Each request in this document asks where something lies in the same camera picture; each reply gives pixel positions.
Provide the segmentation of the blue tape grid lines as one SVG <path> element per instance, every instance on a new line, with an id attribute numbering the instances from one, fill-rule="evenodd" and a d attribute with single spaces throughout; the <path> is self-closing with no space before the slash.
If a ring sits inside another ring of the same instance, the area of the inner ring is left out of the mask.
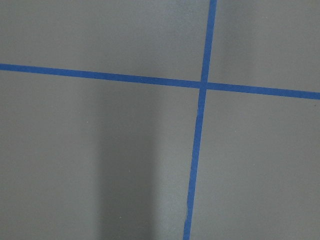
<path id="1" fill-rule="evenodd" d="M 197 115 L 195 120 L 195 130 L 194 130 L 193 145 L 192 145 L 192 158 L 191 158 L 189 181 L 188 181 L 188 193 L 187 193 L 187 200 L 186 200 L 186 217 L 184 220 L 183 235 L 182 235 L 182 238 L 184 240 L 188 240 L 191 237 L 192 217 L 193 217 L 193 209 L 194 209 L 194 201 L 195 201 L 195 193 L 196 193 L 198 163 L 199 163 L 199 156 L 200 156 L 207 91 L 209 90 L 225 91 L 225 92 L 235 92 L 235 93 L 308 99 L 308 100 L 319 100 L 320 98 L 319 92 L 209 82 L 208 79 L 209 79 L 209 70 L 210 70 L 210 63 L 211 63 L 212 44 L 214 39 L 216 9 L 217 9 L 217 1 L 215 0 L 209 1 L 203 60 L 202 60 L 202 66 L 201 66 L 201 77 L 199 81 L 172 79 L 172 78 L 159 78 L 159 77 L 150 77 L 150 76 L 138 76 L 138 75 L 126 75 L 126 74 L 116 74 L 116 73 L 107 73 L 107 72 L 94 72 L 94 71 L 73 70 L 73 69 L 61 69 L 61 68 L 40 67 L 40 66 L 29 66 L 29 65 L 17 65 L 17 64 L 8 64 L 8 63 L 2 63 L 0 65 L 0 69 L 2 71 L 197 89 L 199 91 L 198 100 L 197 100 Z"/>

